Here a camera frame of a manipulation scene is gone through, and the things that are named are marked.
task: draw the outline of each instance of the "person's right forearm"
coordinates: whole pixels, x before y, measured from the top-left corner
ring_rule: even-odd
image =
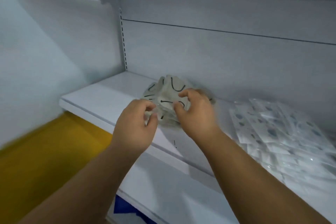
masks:
[[[240,224],[330,223],[220,129],[195,142]]]

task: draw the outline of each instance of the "wall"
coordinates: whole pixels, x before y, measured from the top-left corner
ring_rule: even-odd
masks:
[[[61,95],[124,70],[98,0],[0,0],[0,146],[56,118]]]

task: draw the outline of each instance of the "forearm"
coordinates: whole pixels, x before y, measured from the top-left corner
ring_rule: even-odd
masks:
[[[102,222],[138,155],[112,143],[20,224]]]
[[[198,145],[241,224],[329,223],[221,131]]]

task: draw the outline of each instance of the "yellow panel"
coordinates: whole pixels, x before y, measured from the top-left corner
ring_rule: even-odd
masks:
[[[69,112],[0,151],[0,223],[15,223],[92,158],[112,135]]]

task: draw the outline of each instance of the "bare skin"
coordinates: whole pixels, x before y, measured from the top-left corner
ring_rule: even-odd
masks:
[[[207,157],[240,224],[330,223],[220,130],[202,92],[179,95],[191,102],[189,111],[174,103],[181,126]],[[154,107],[133,100],[117,121],[111,145],[19,224],[103,223],[120,183],[153,140],[158,119],[153,114],[145,126],[144,112]]]

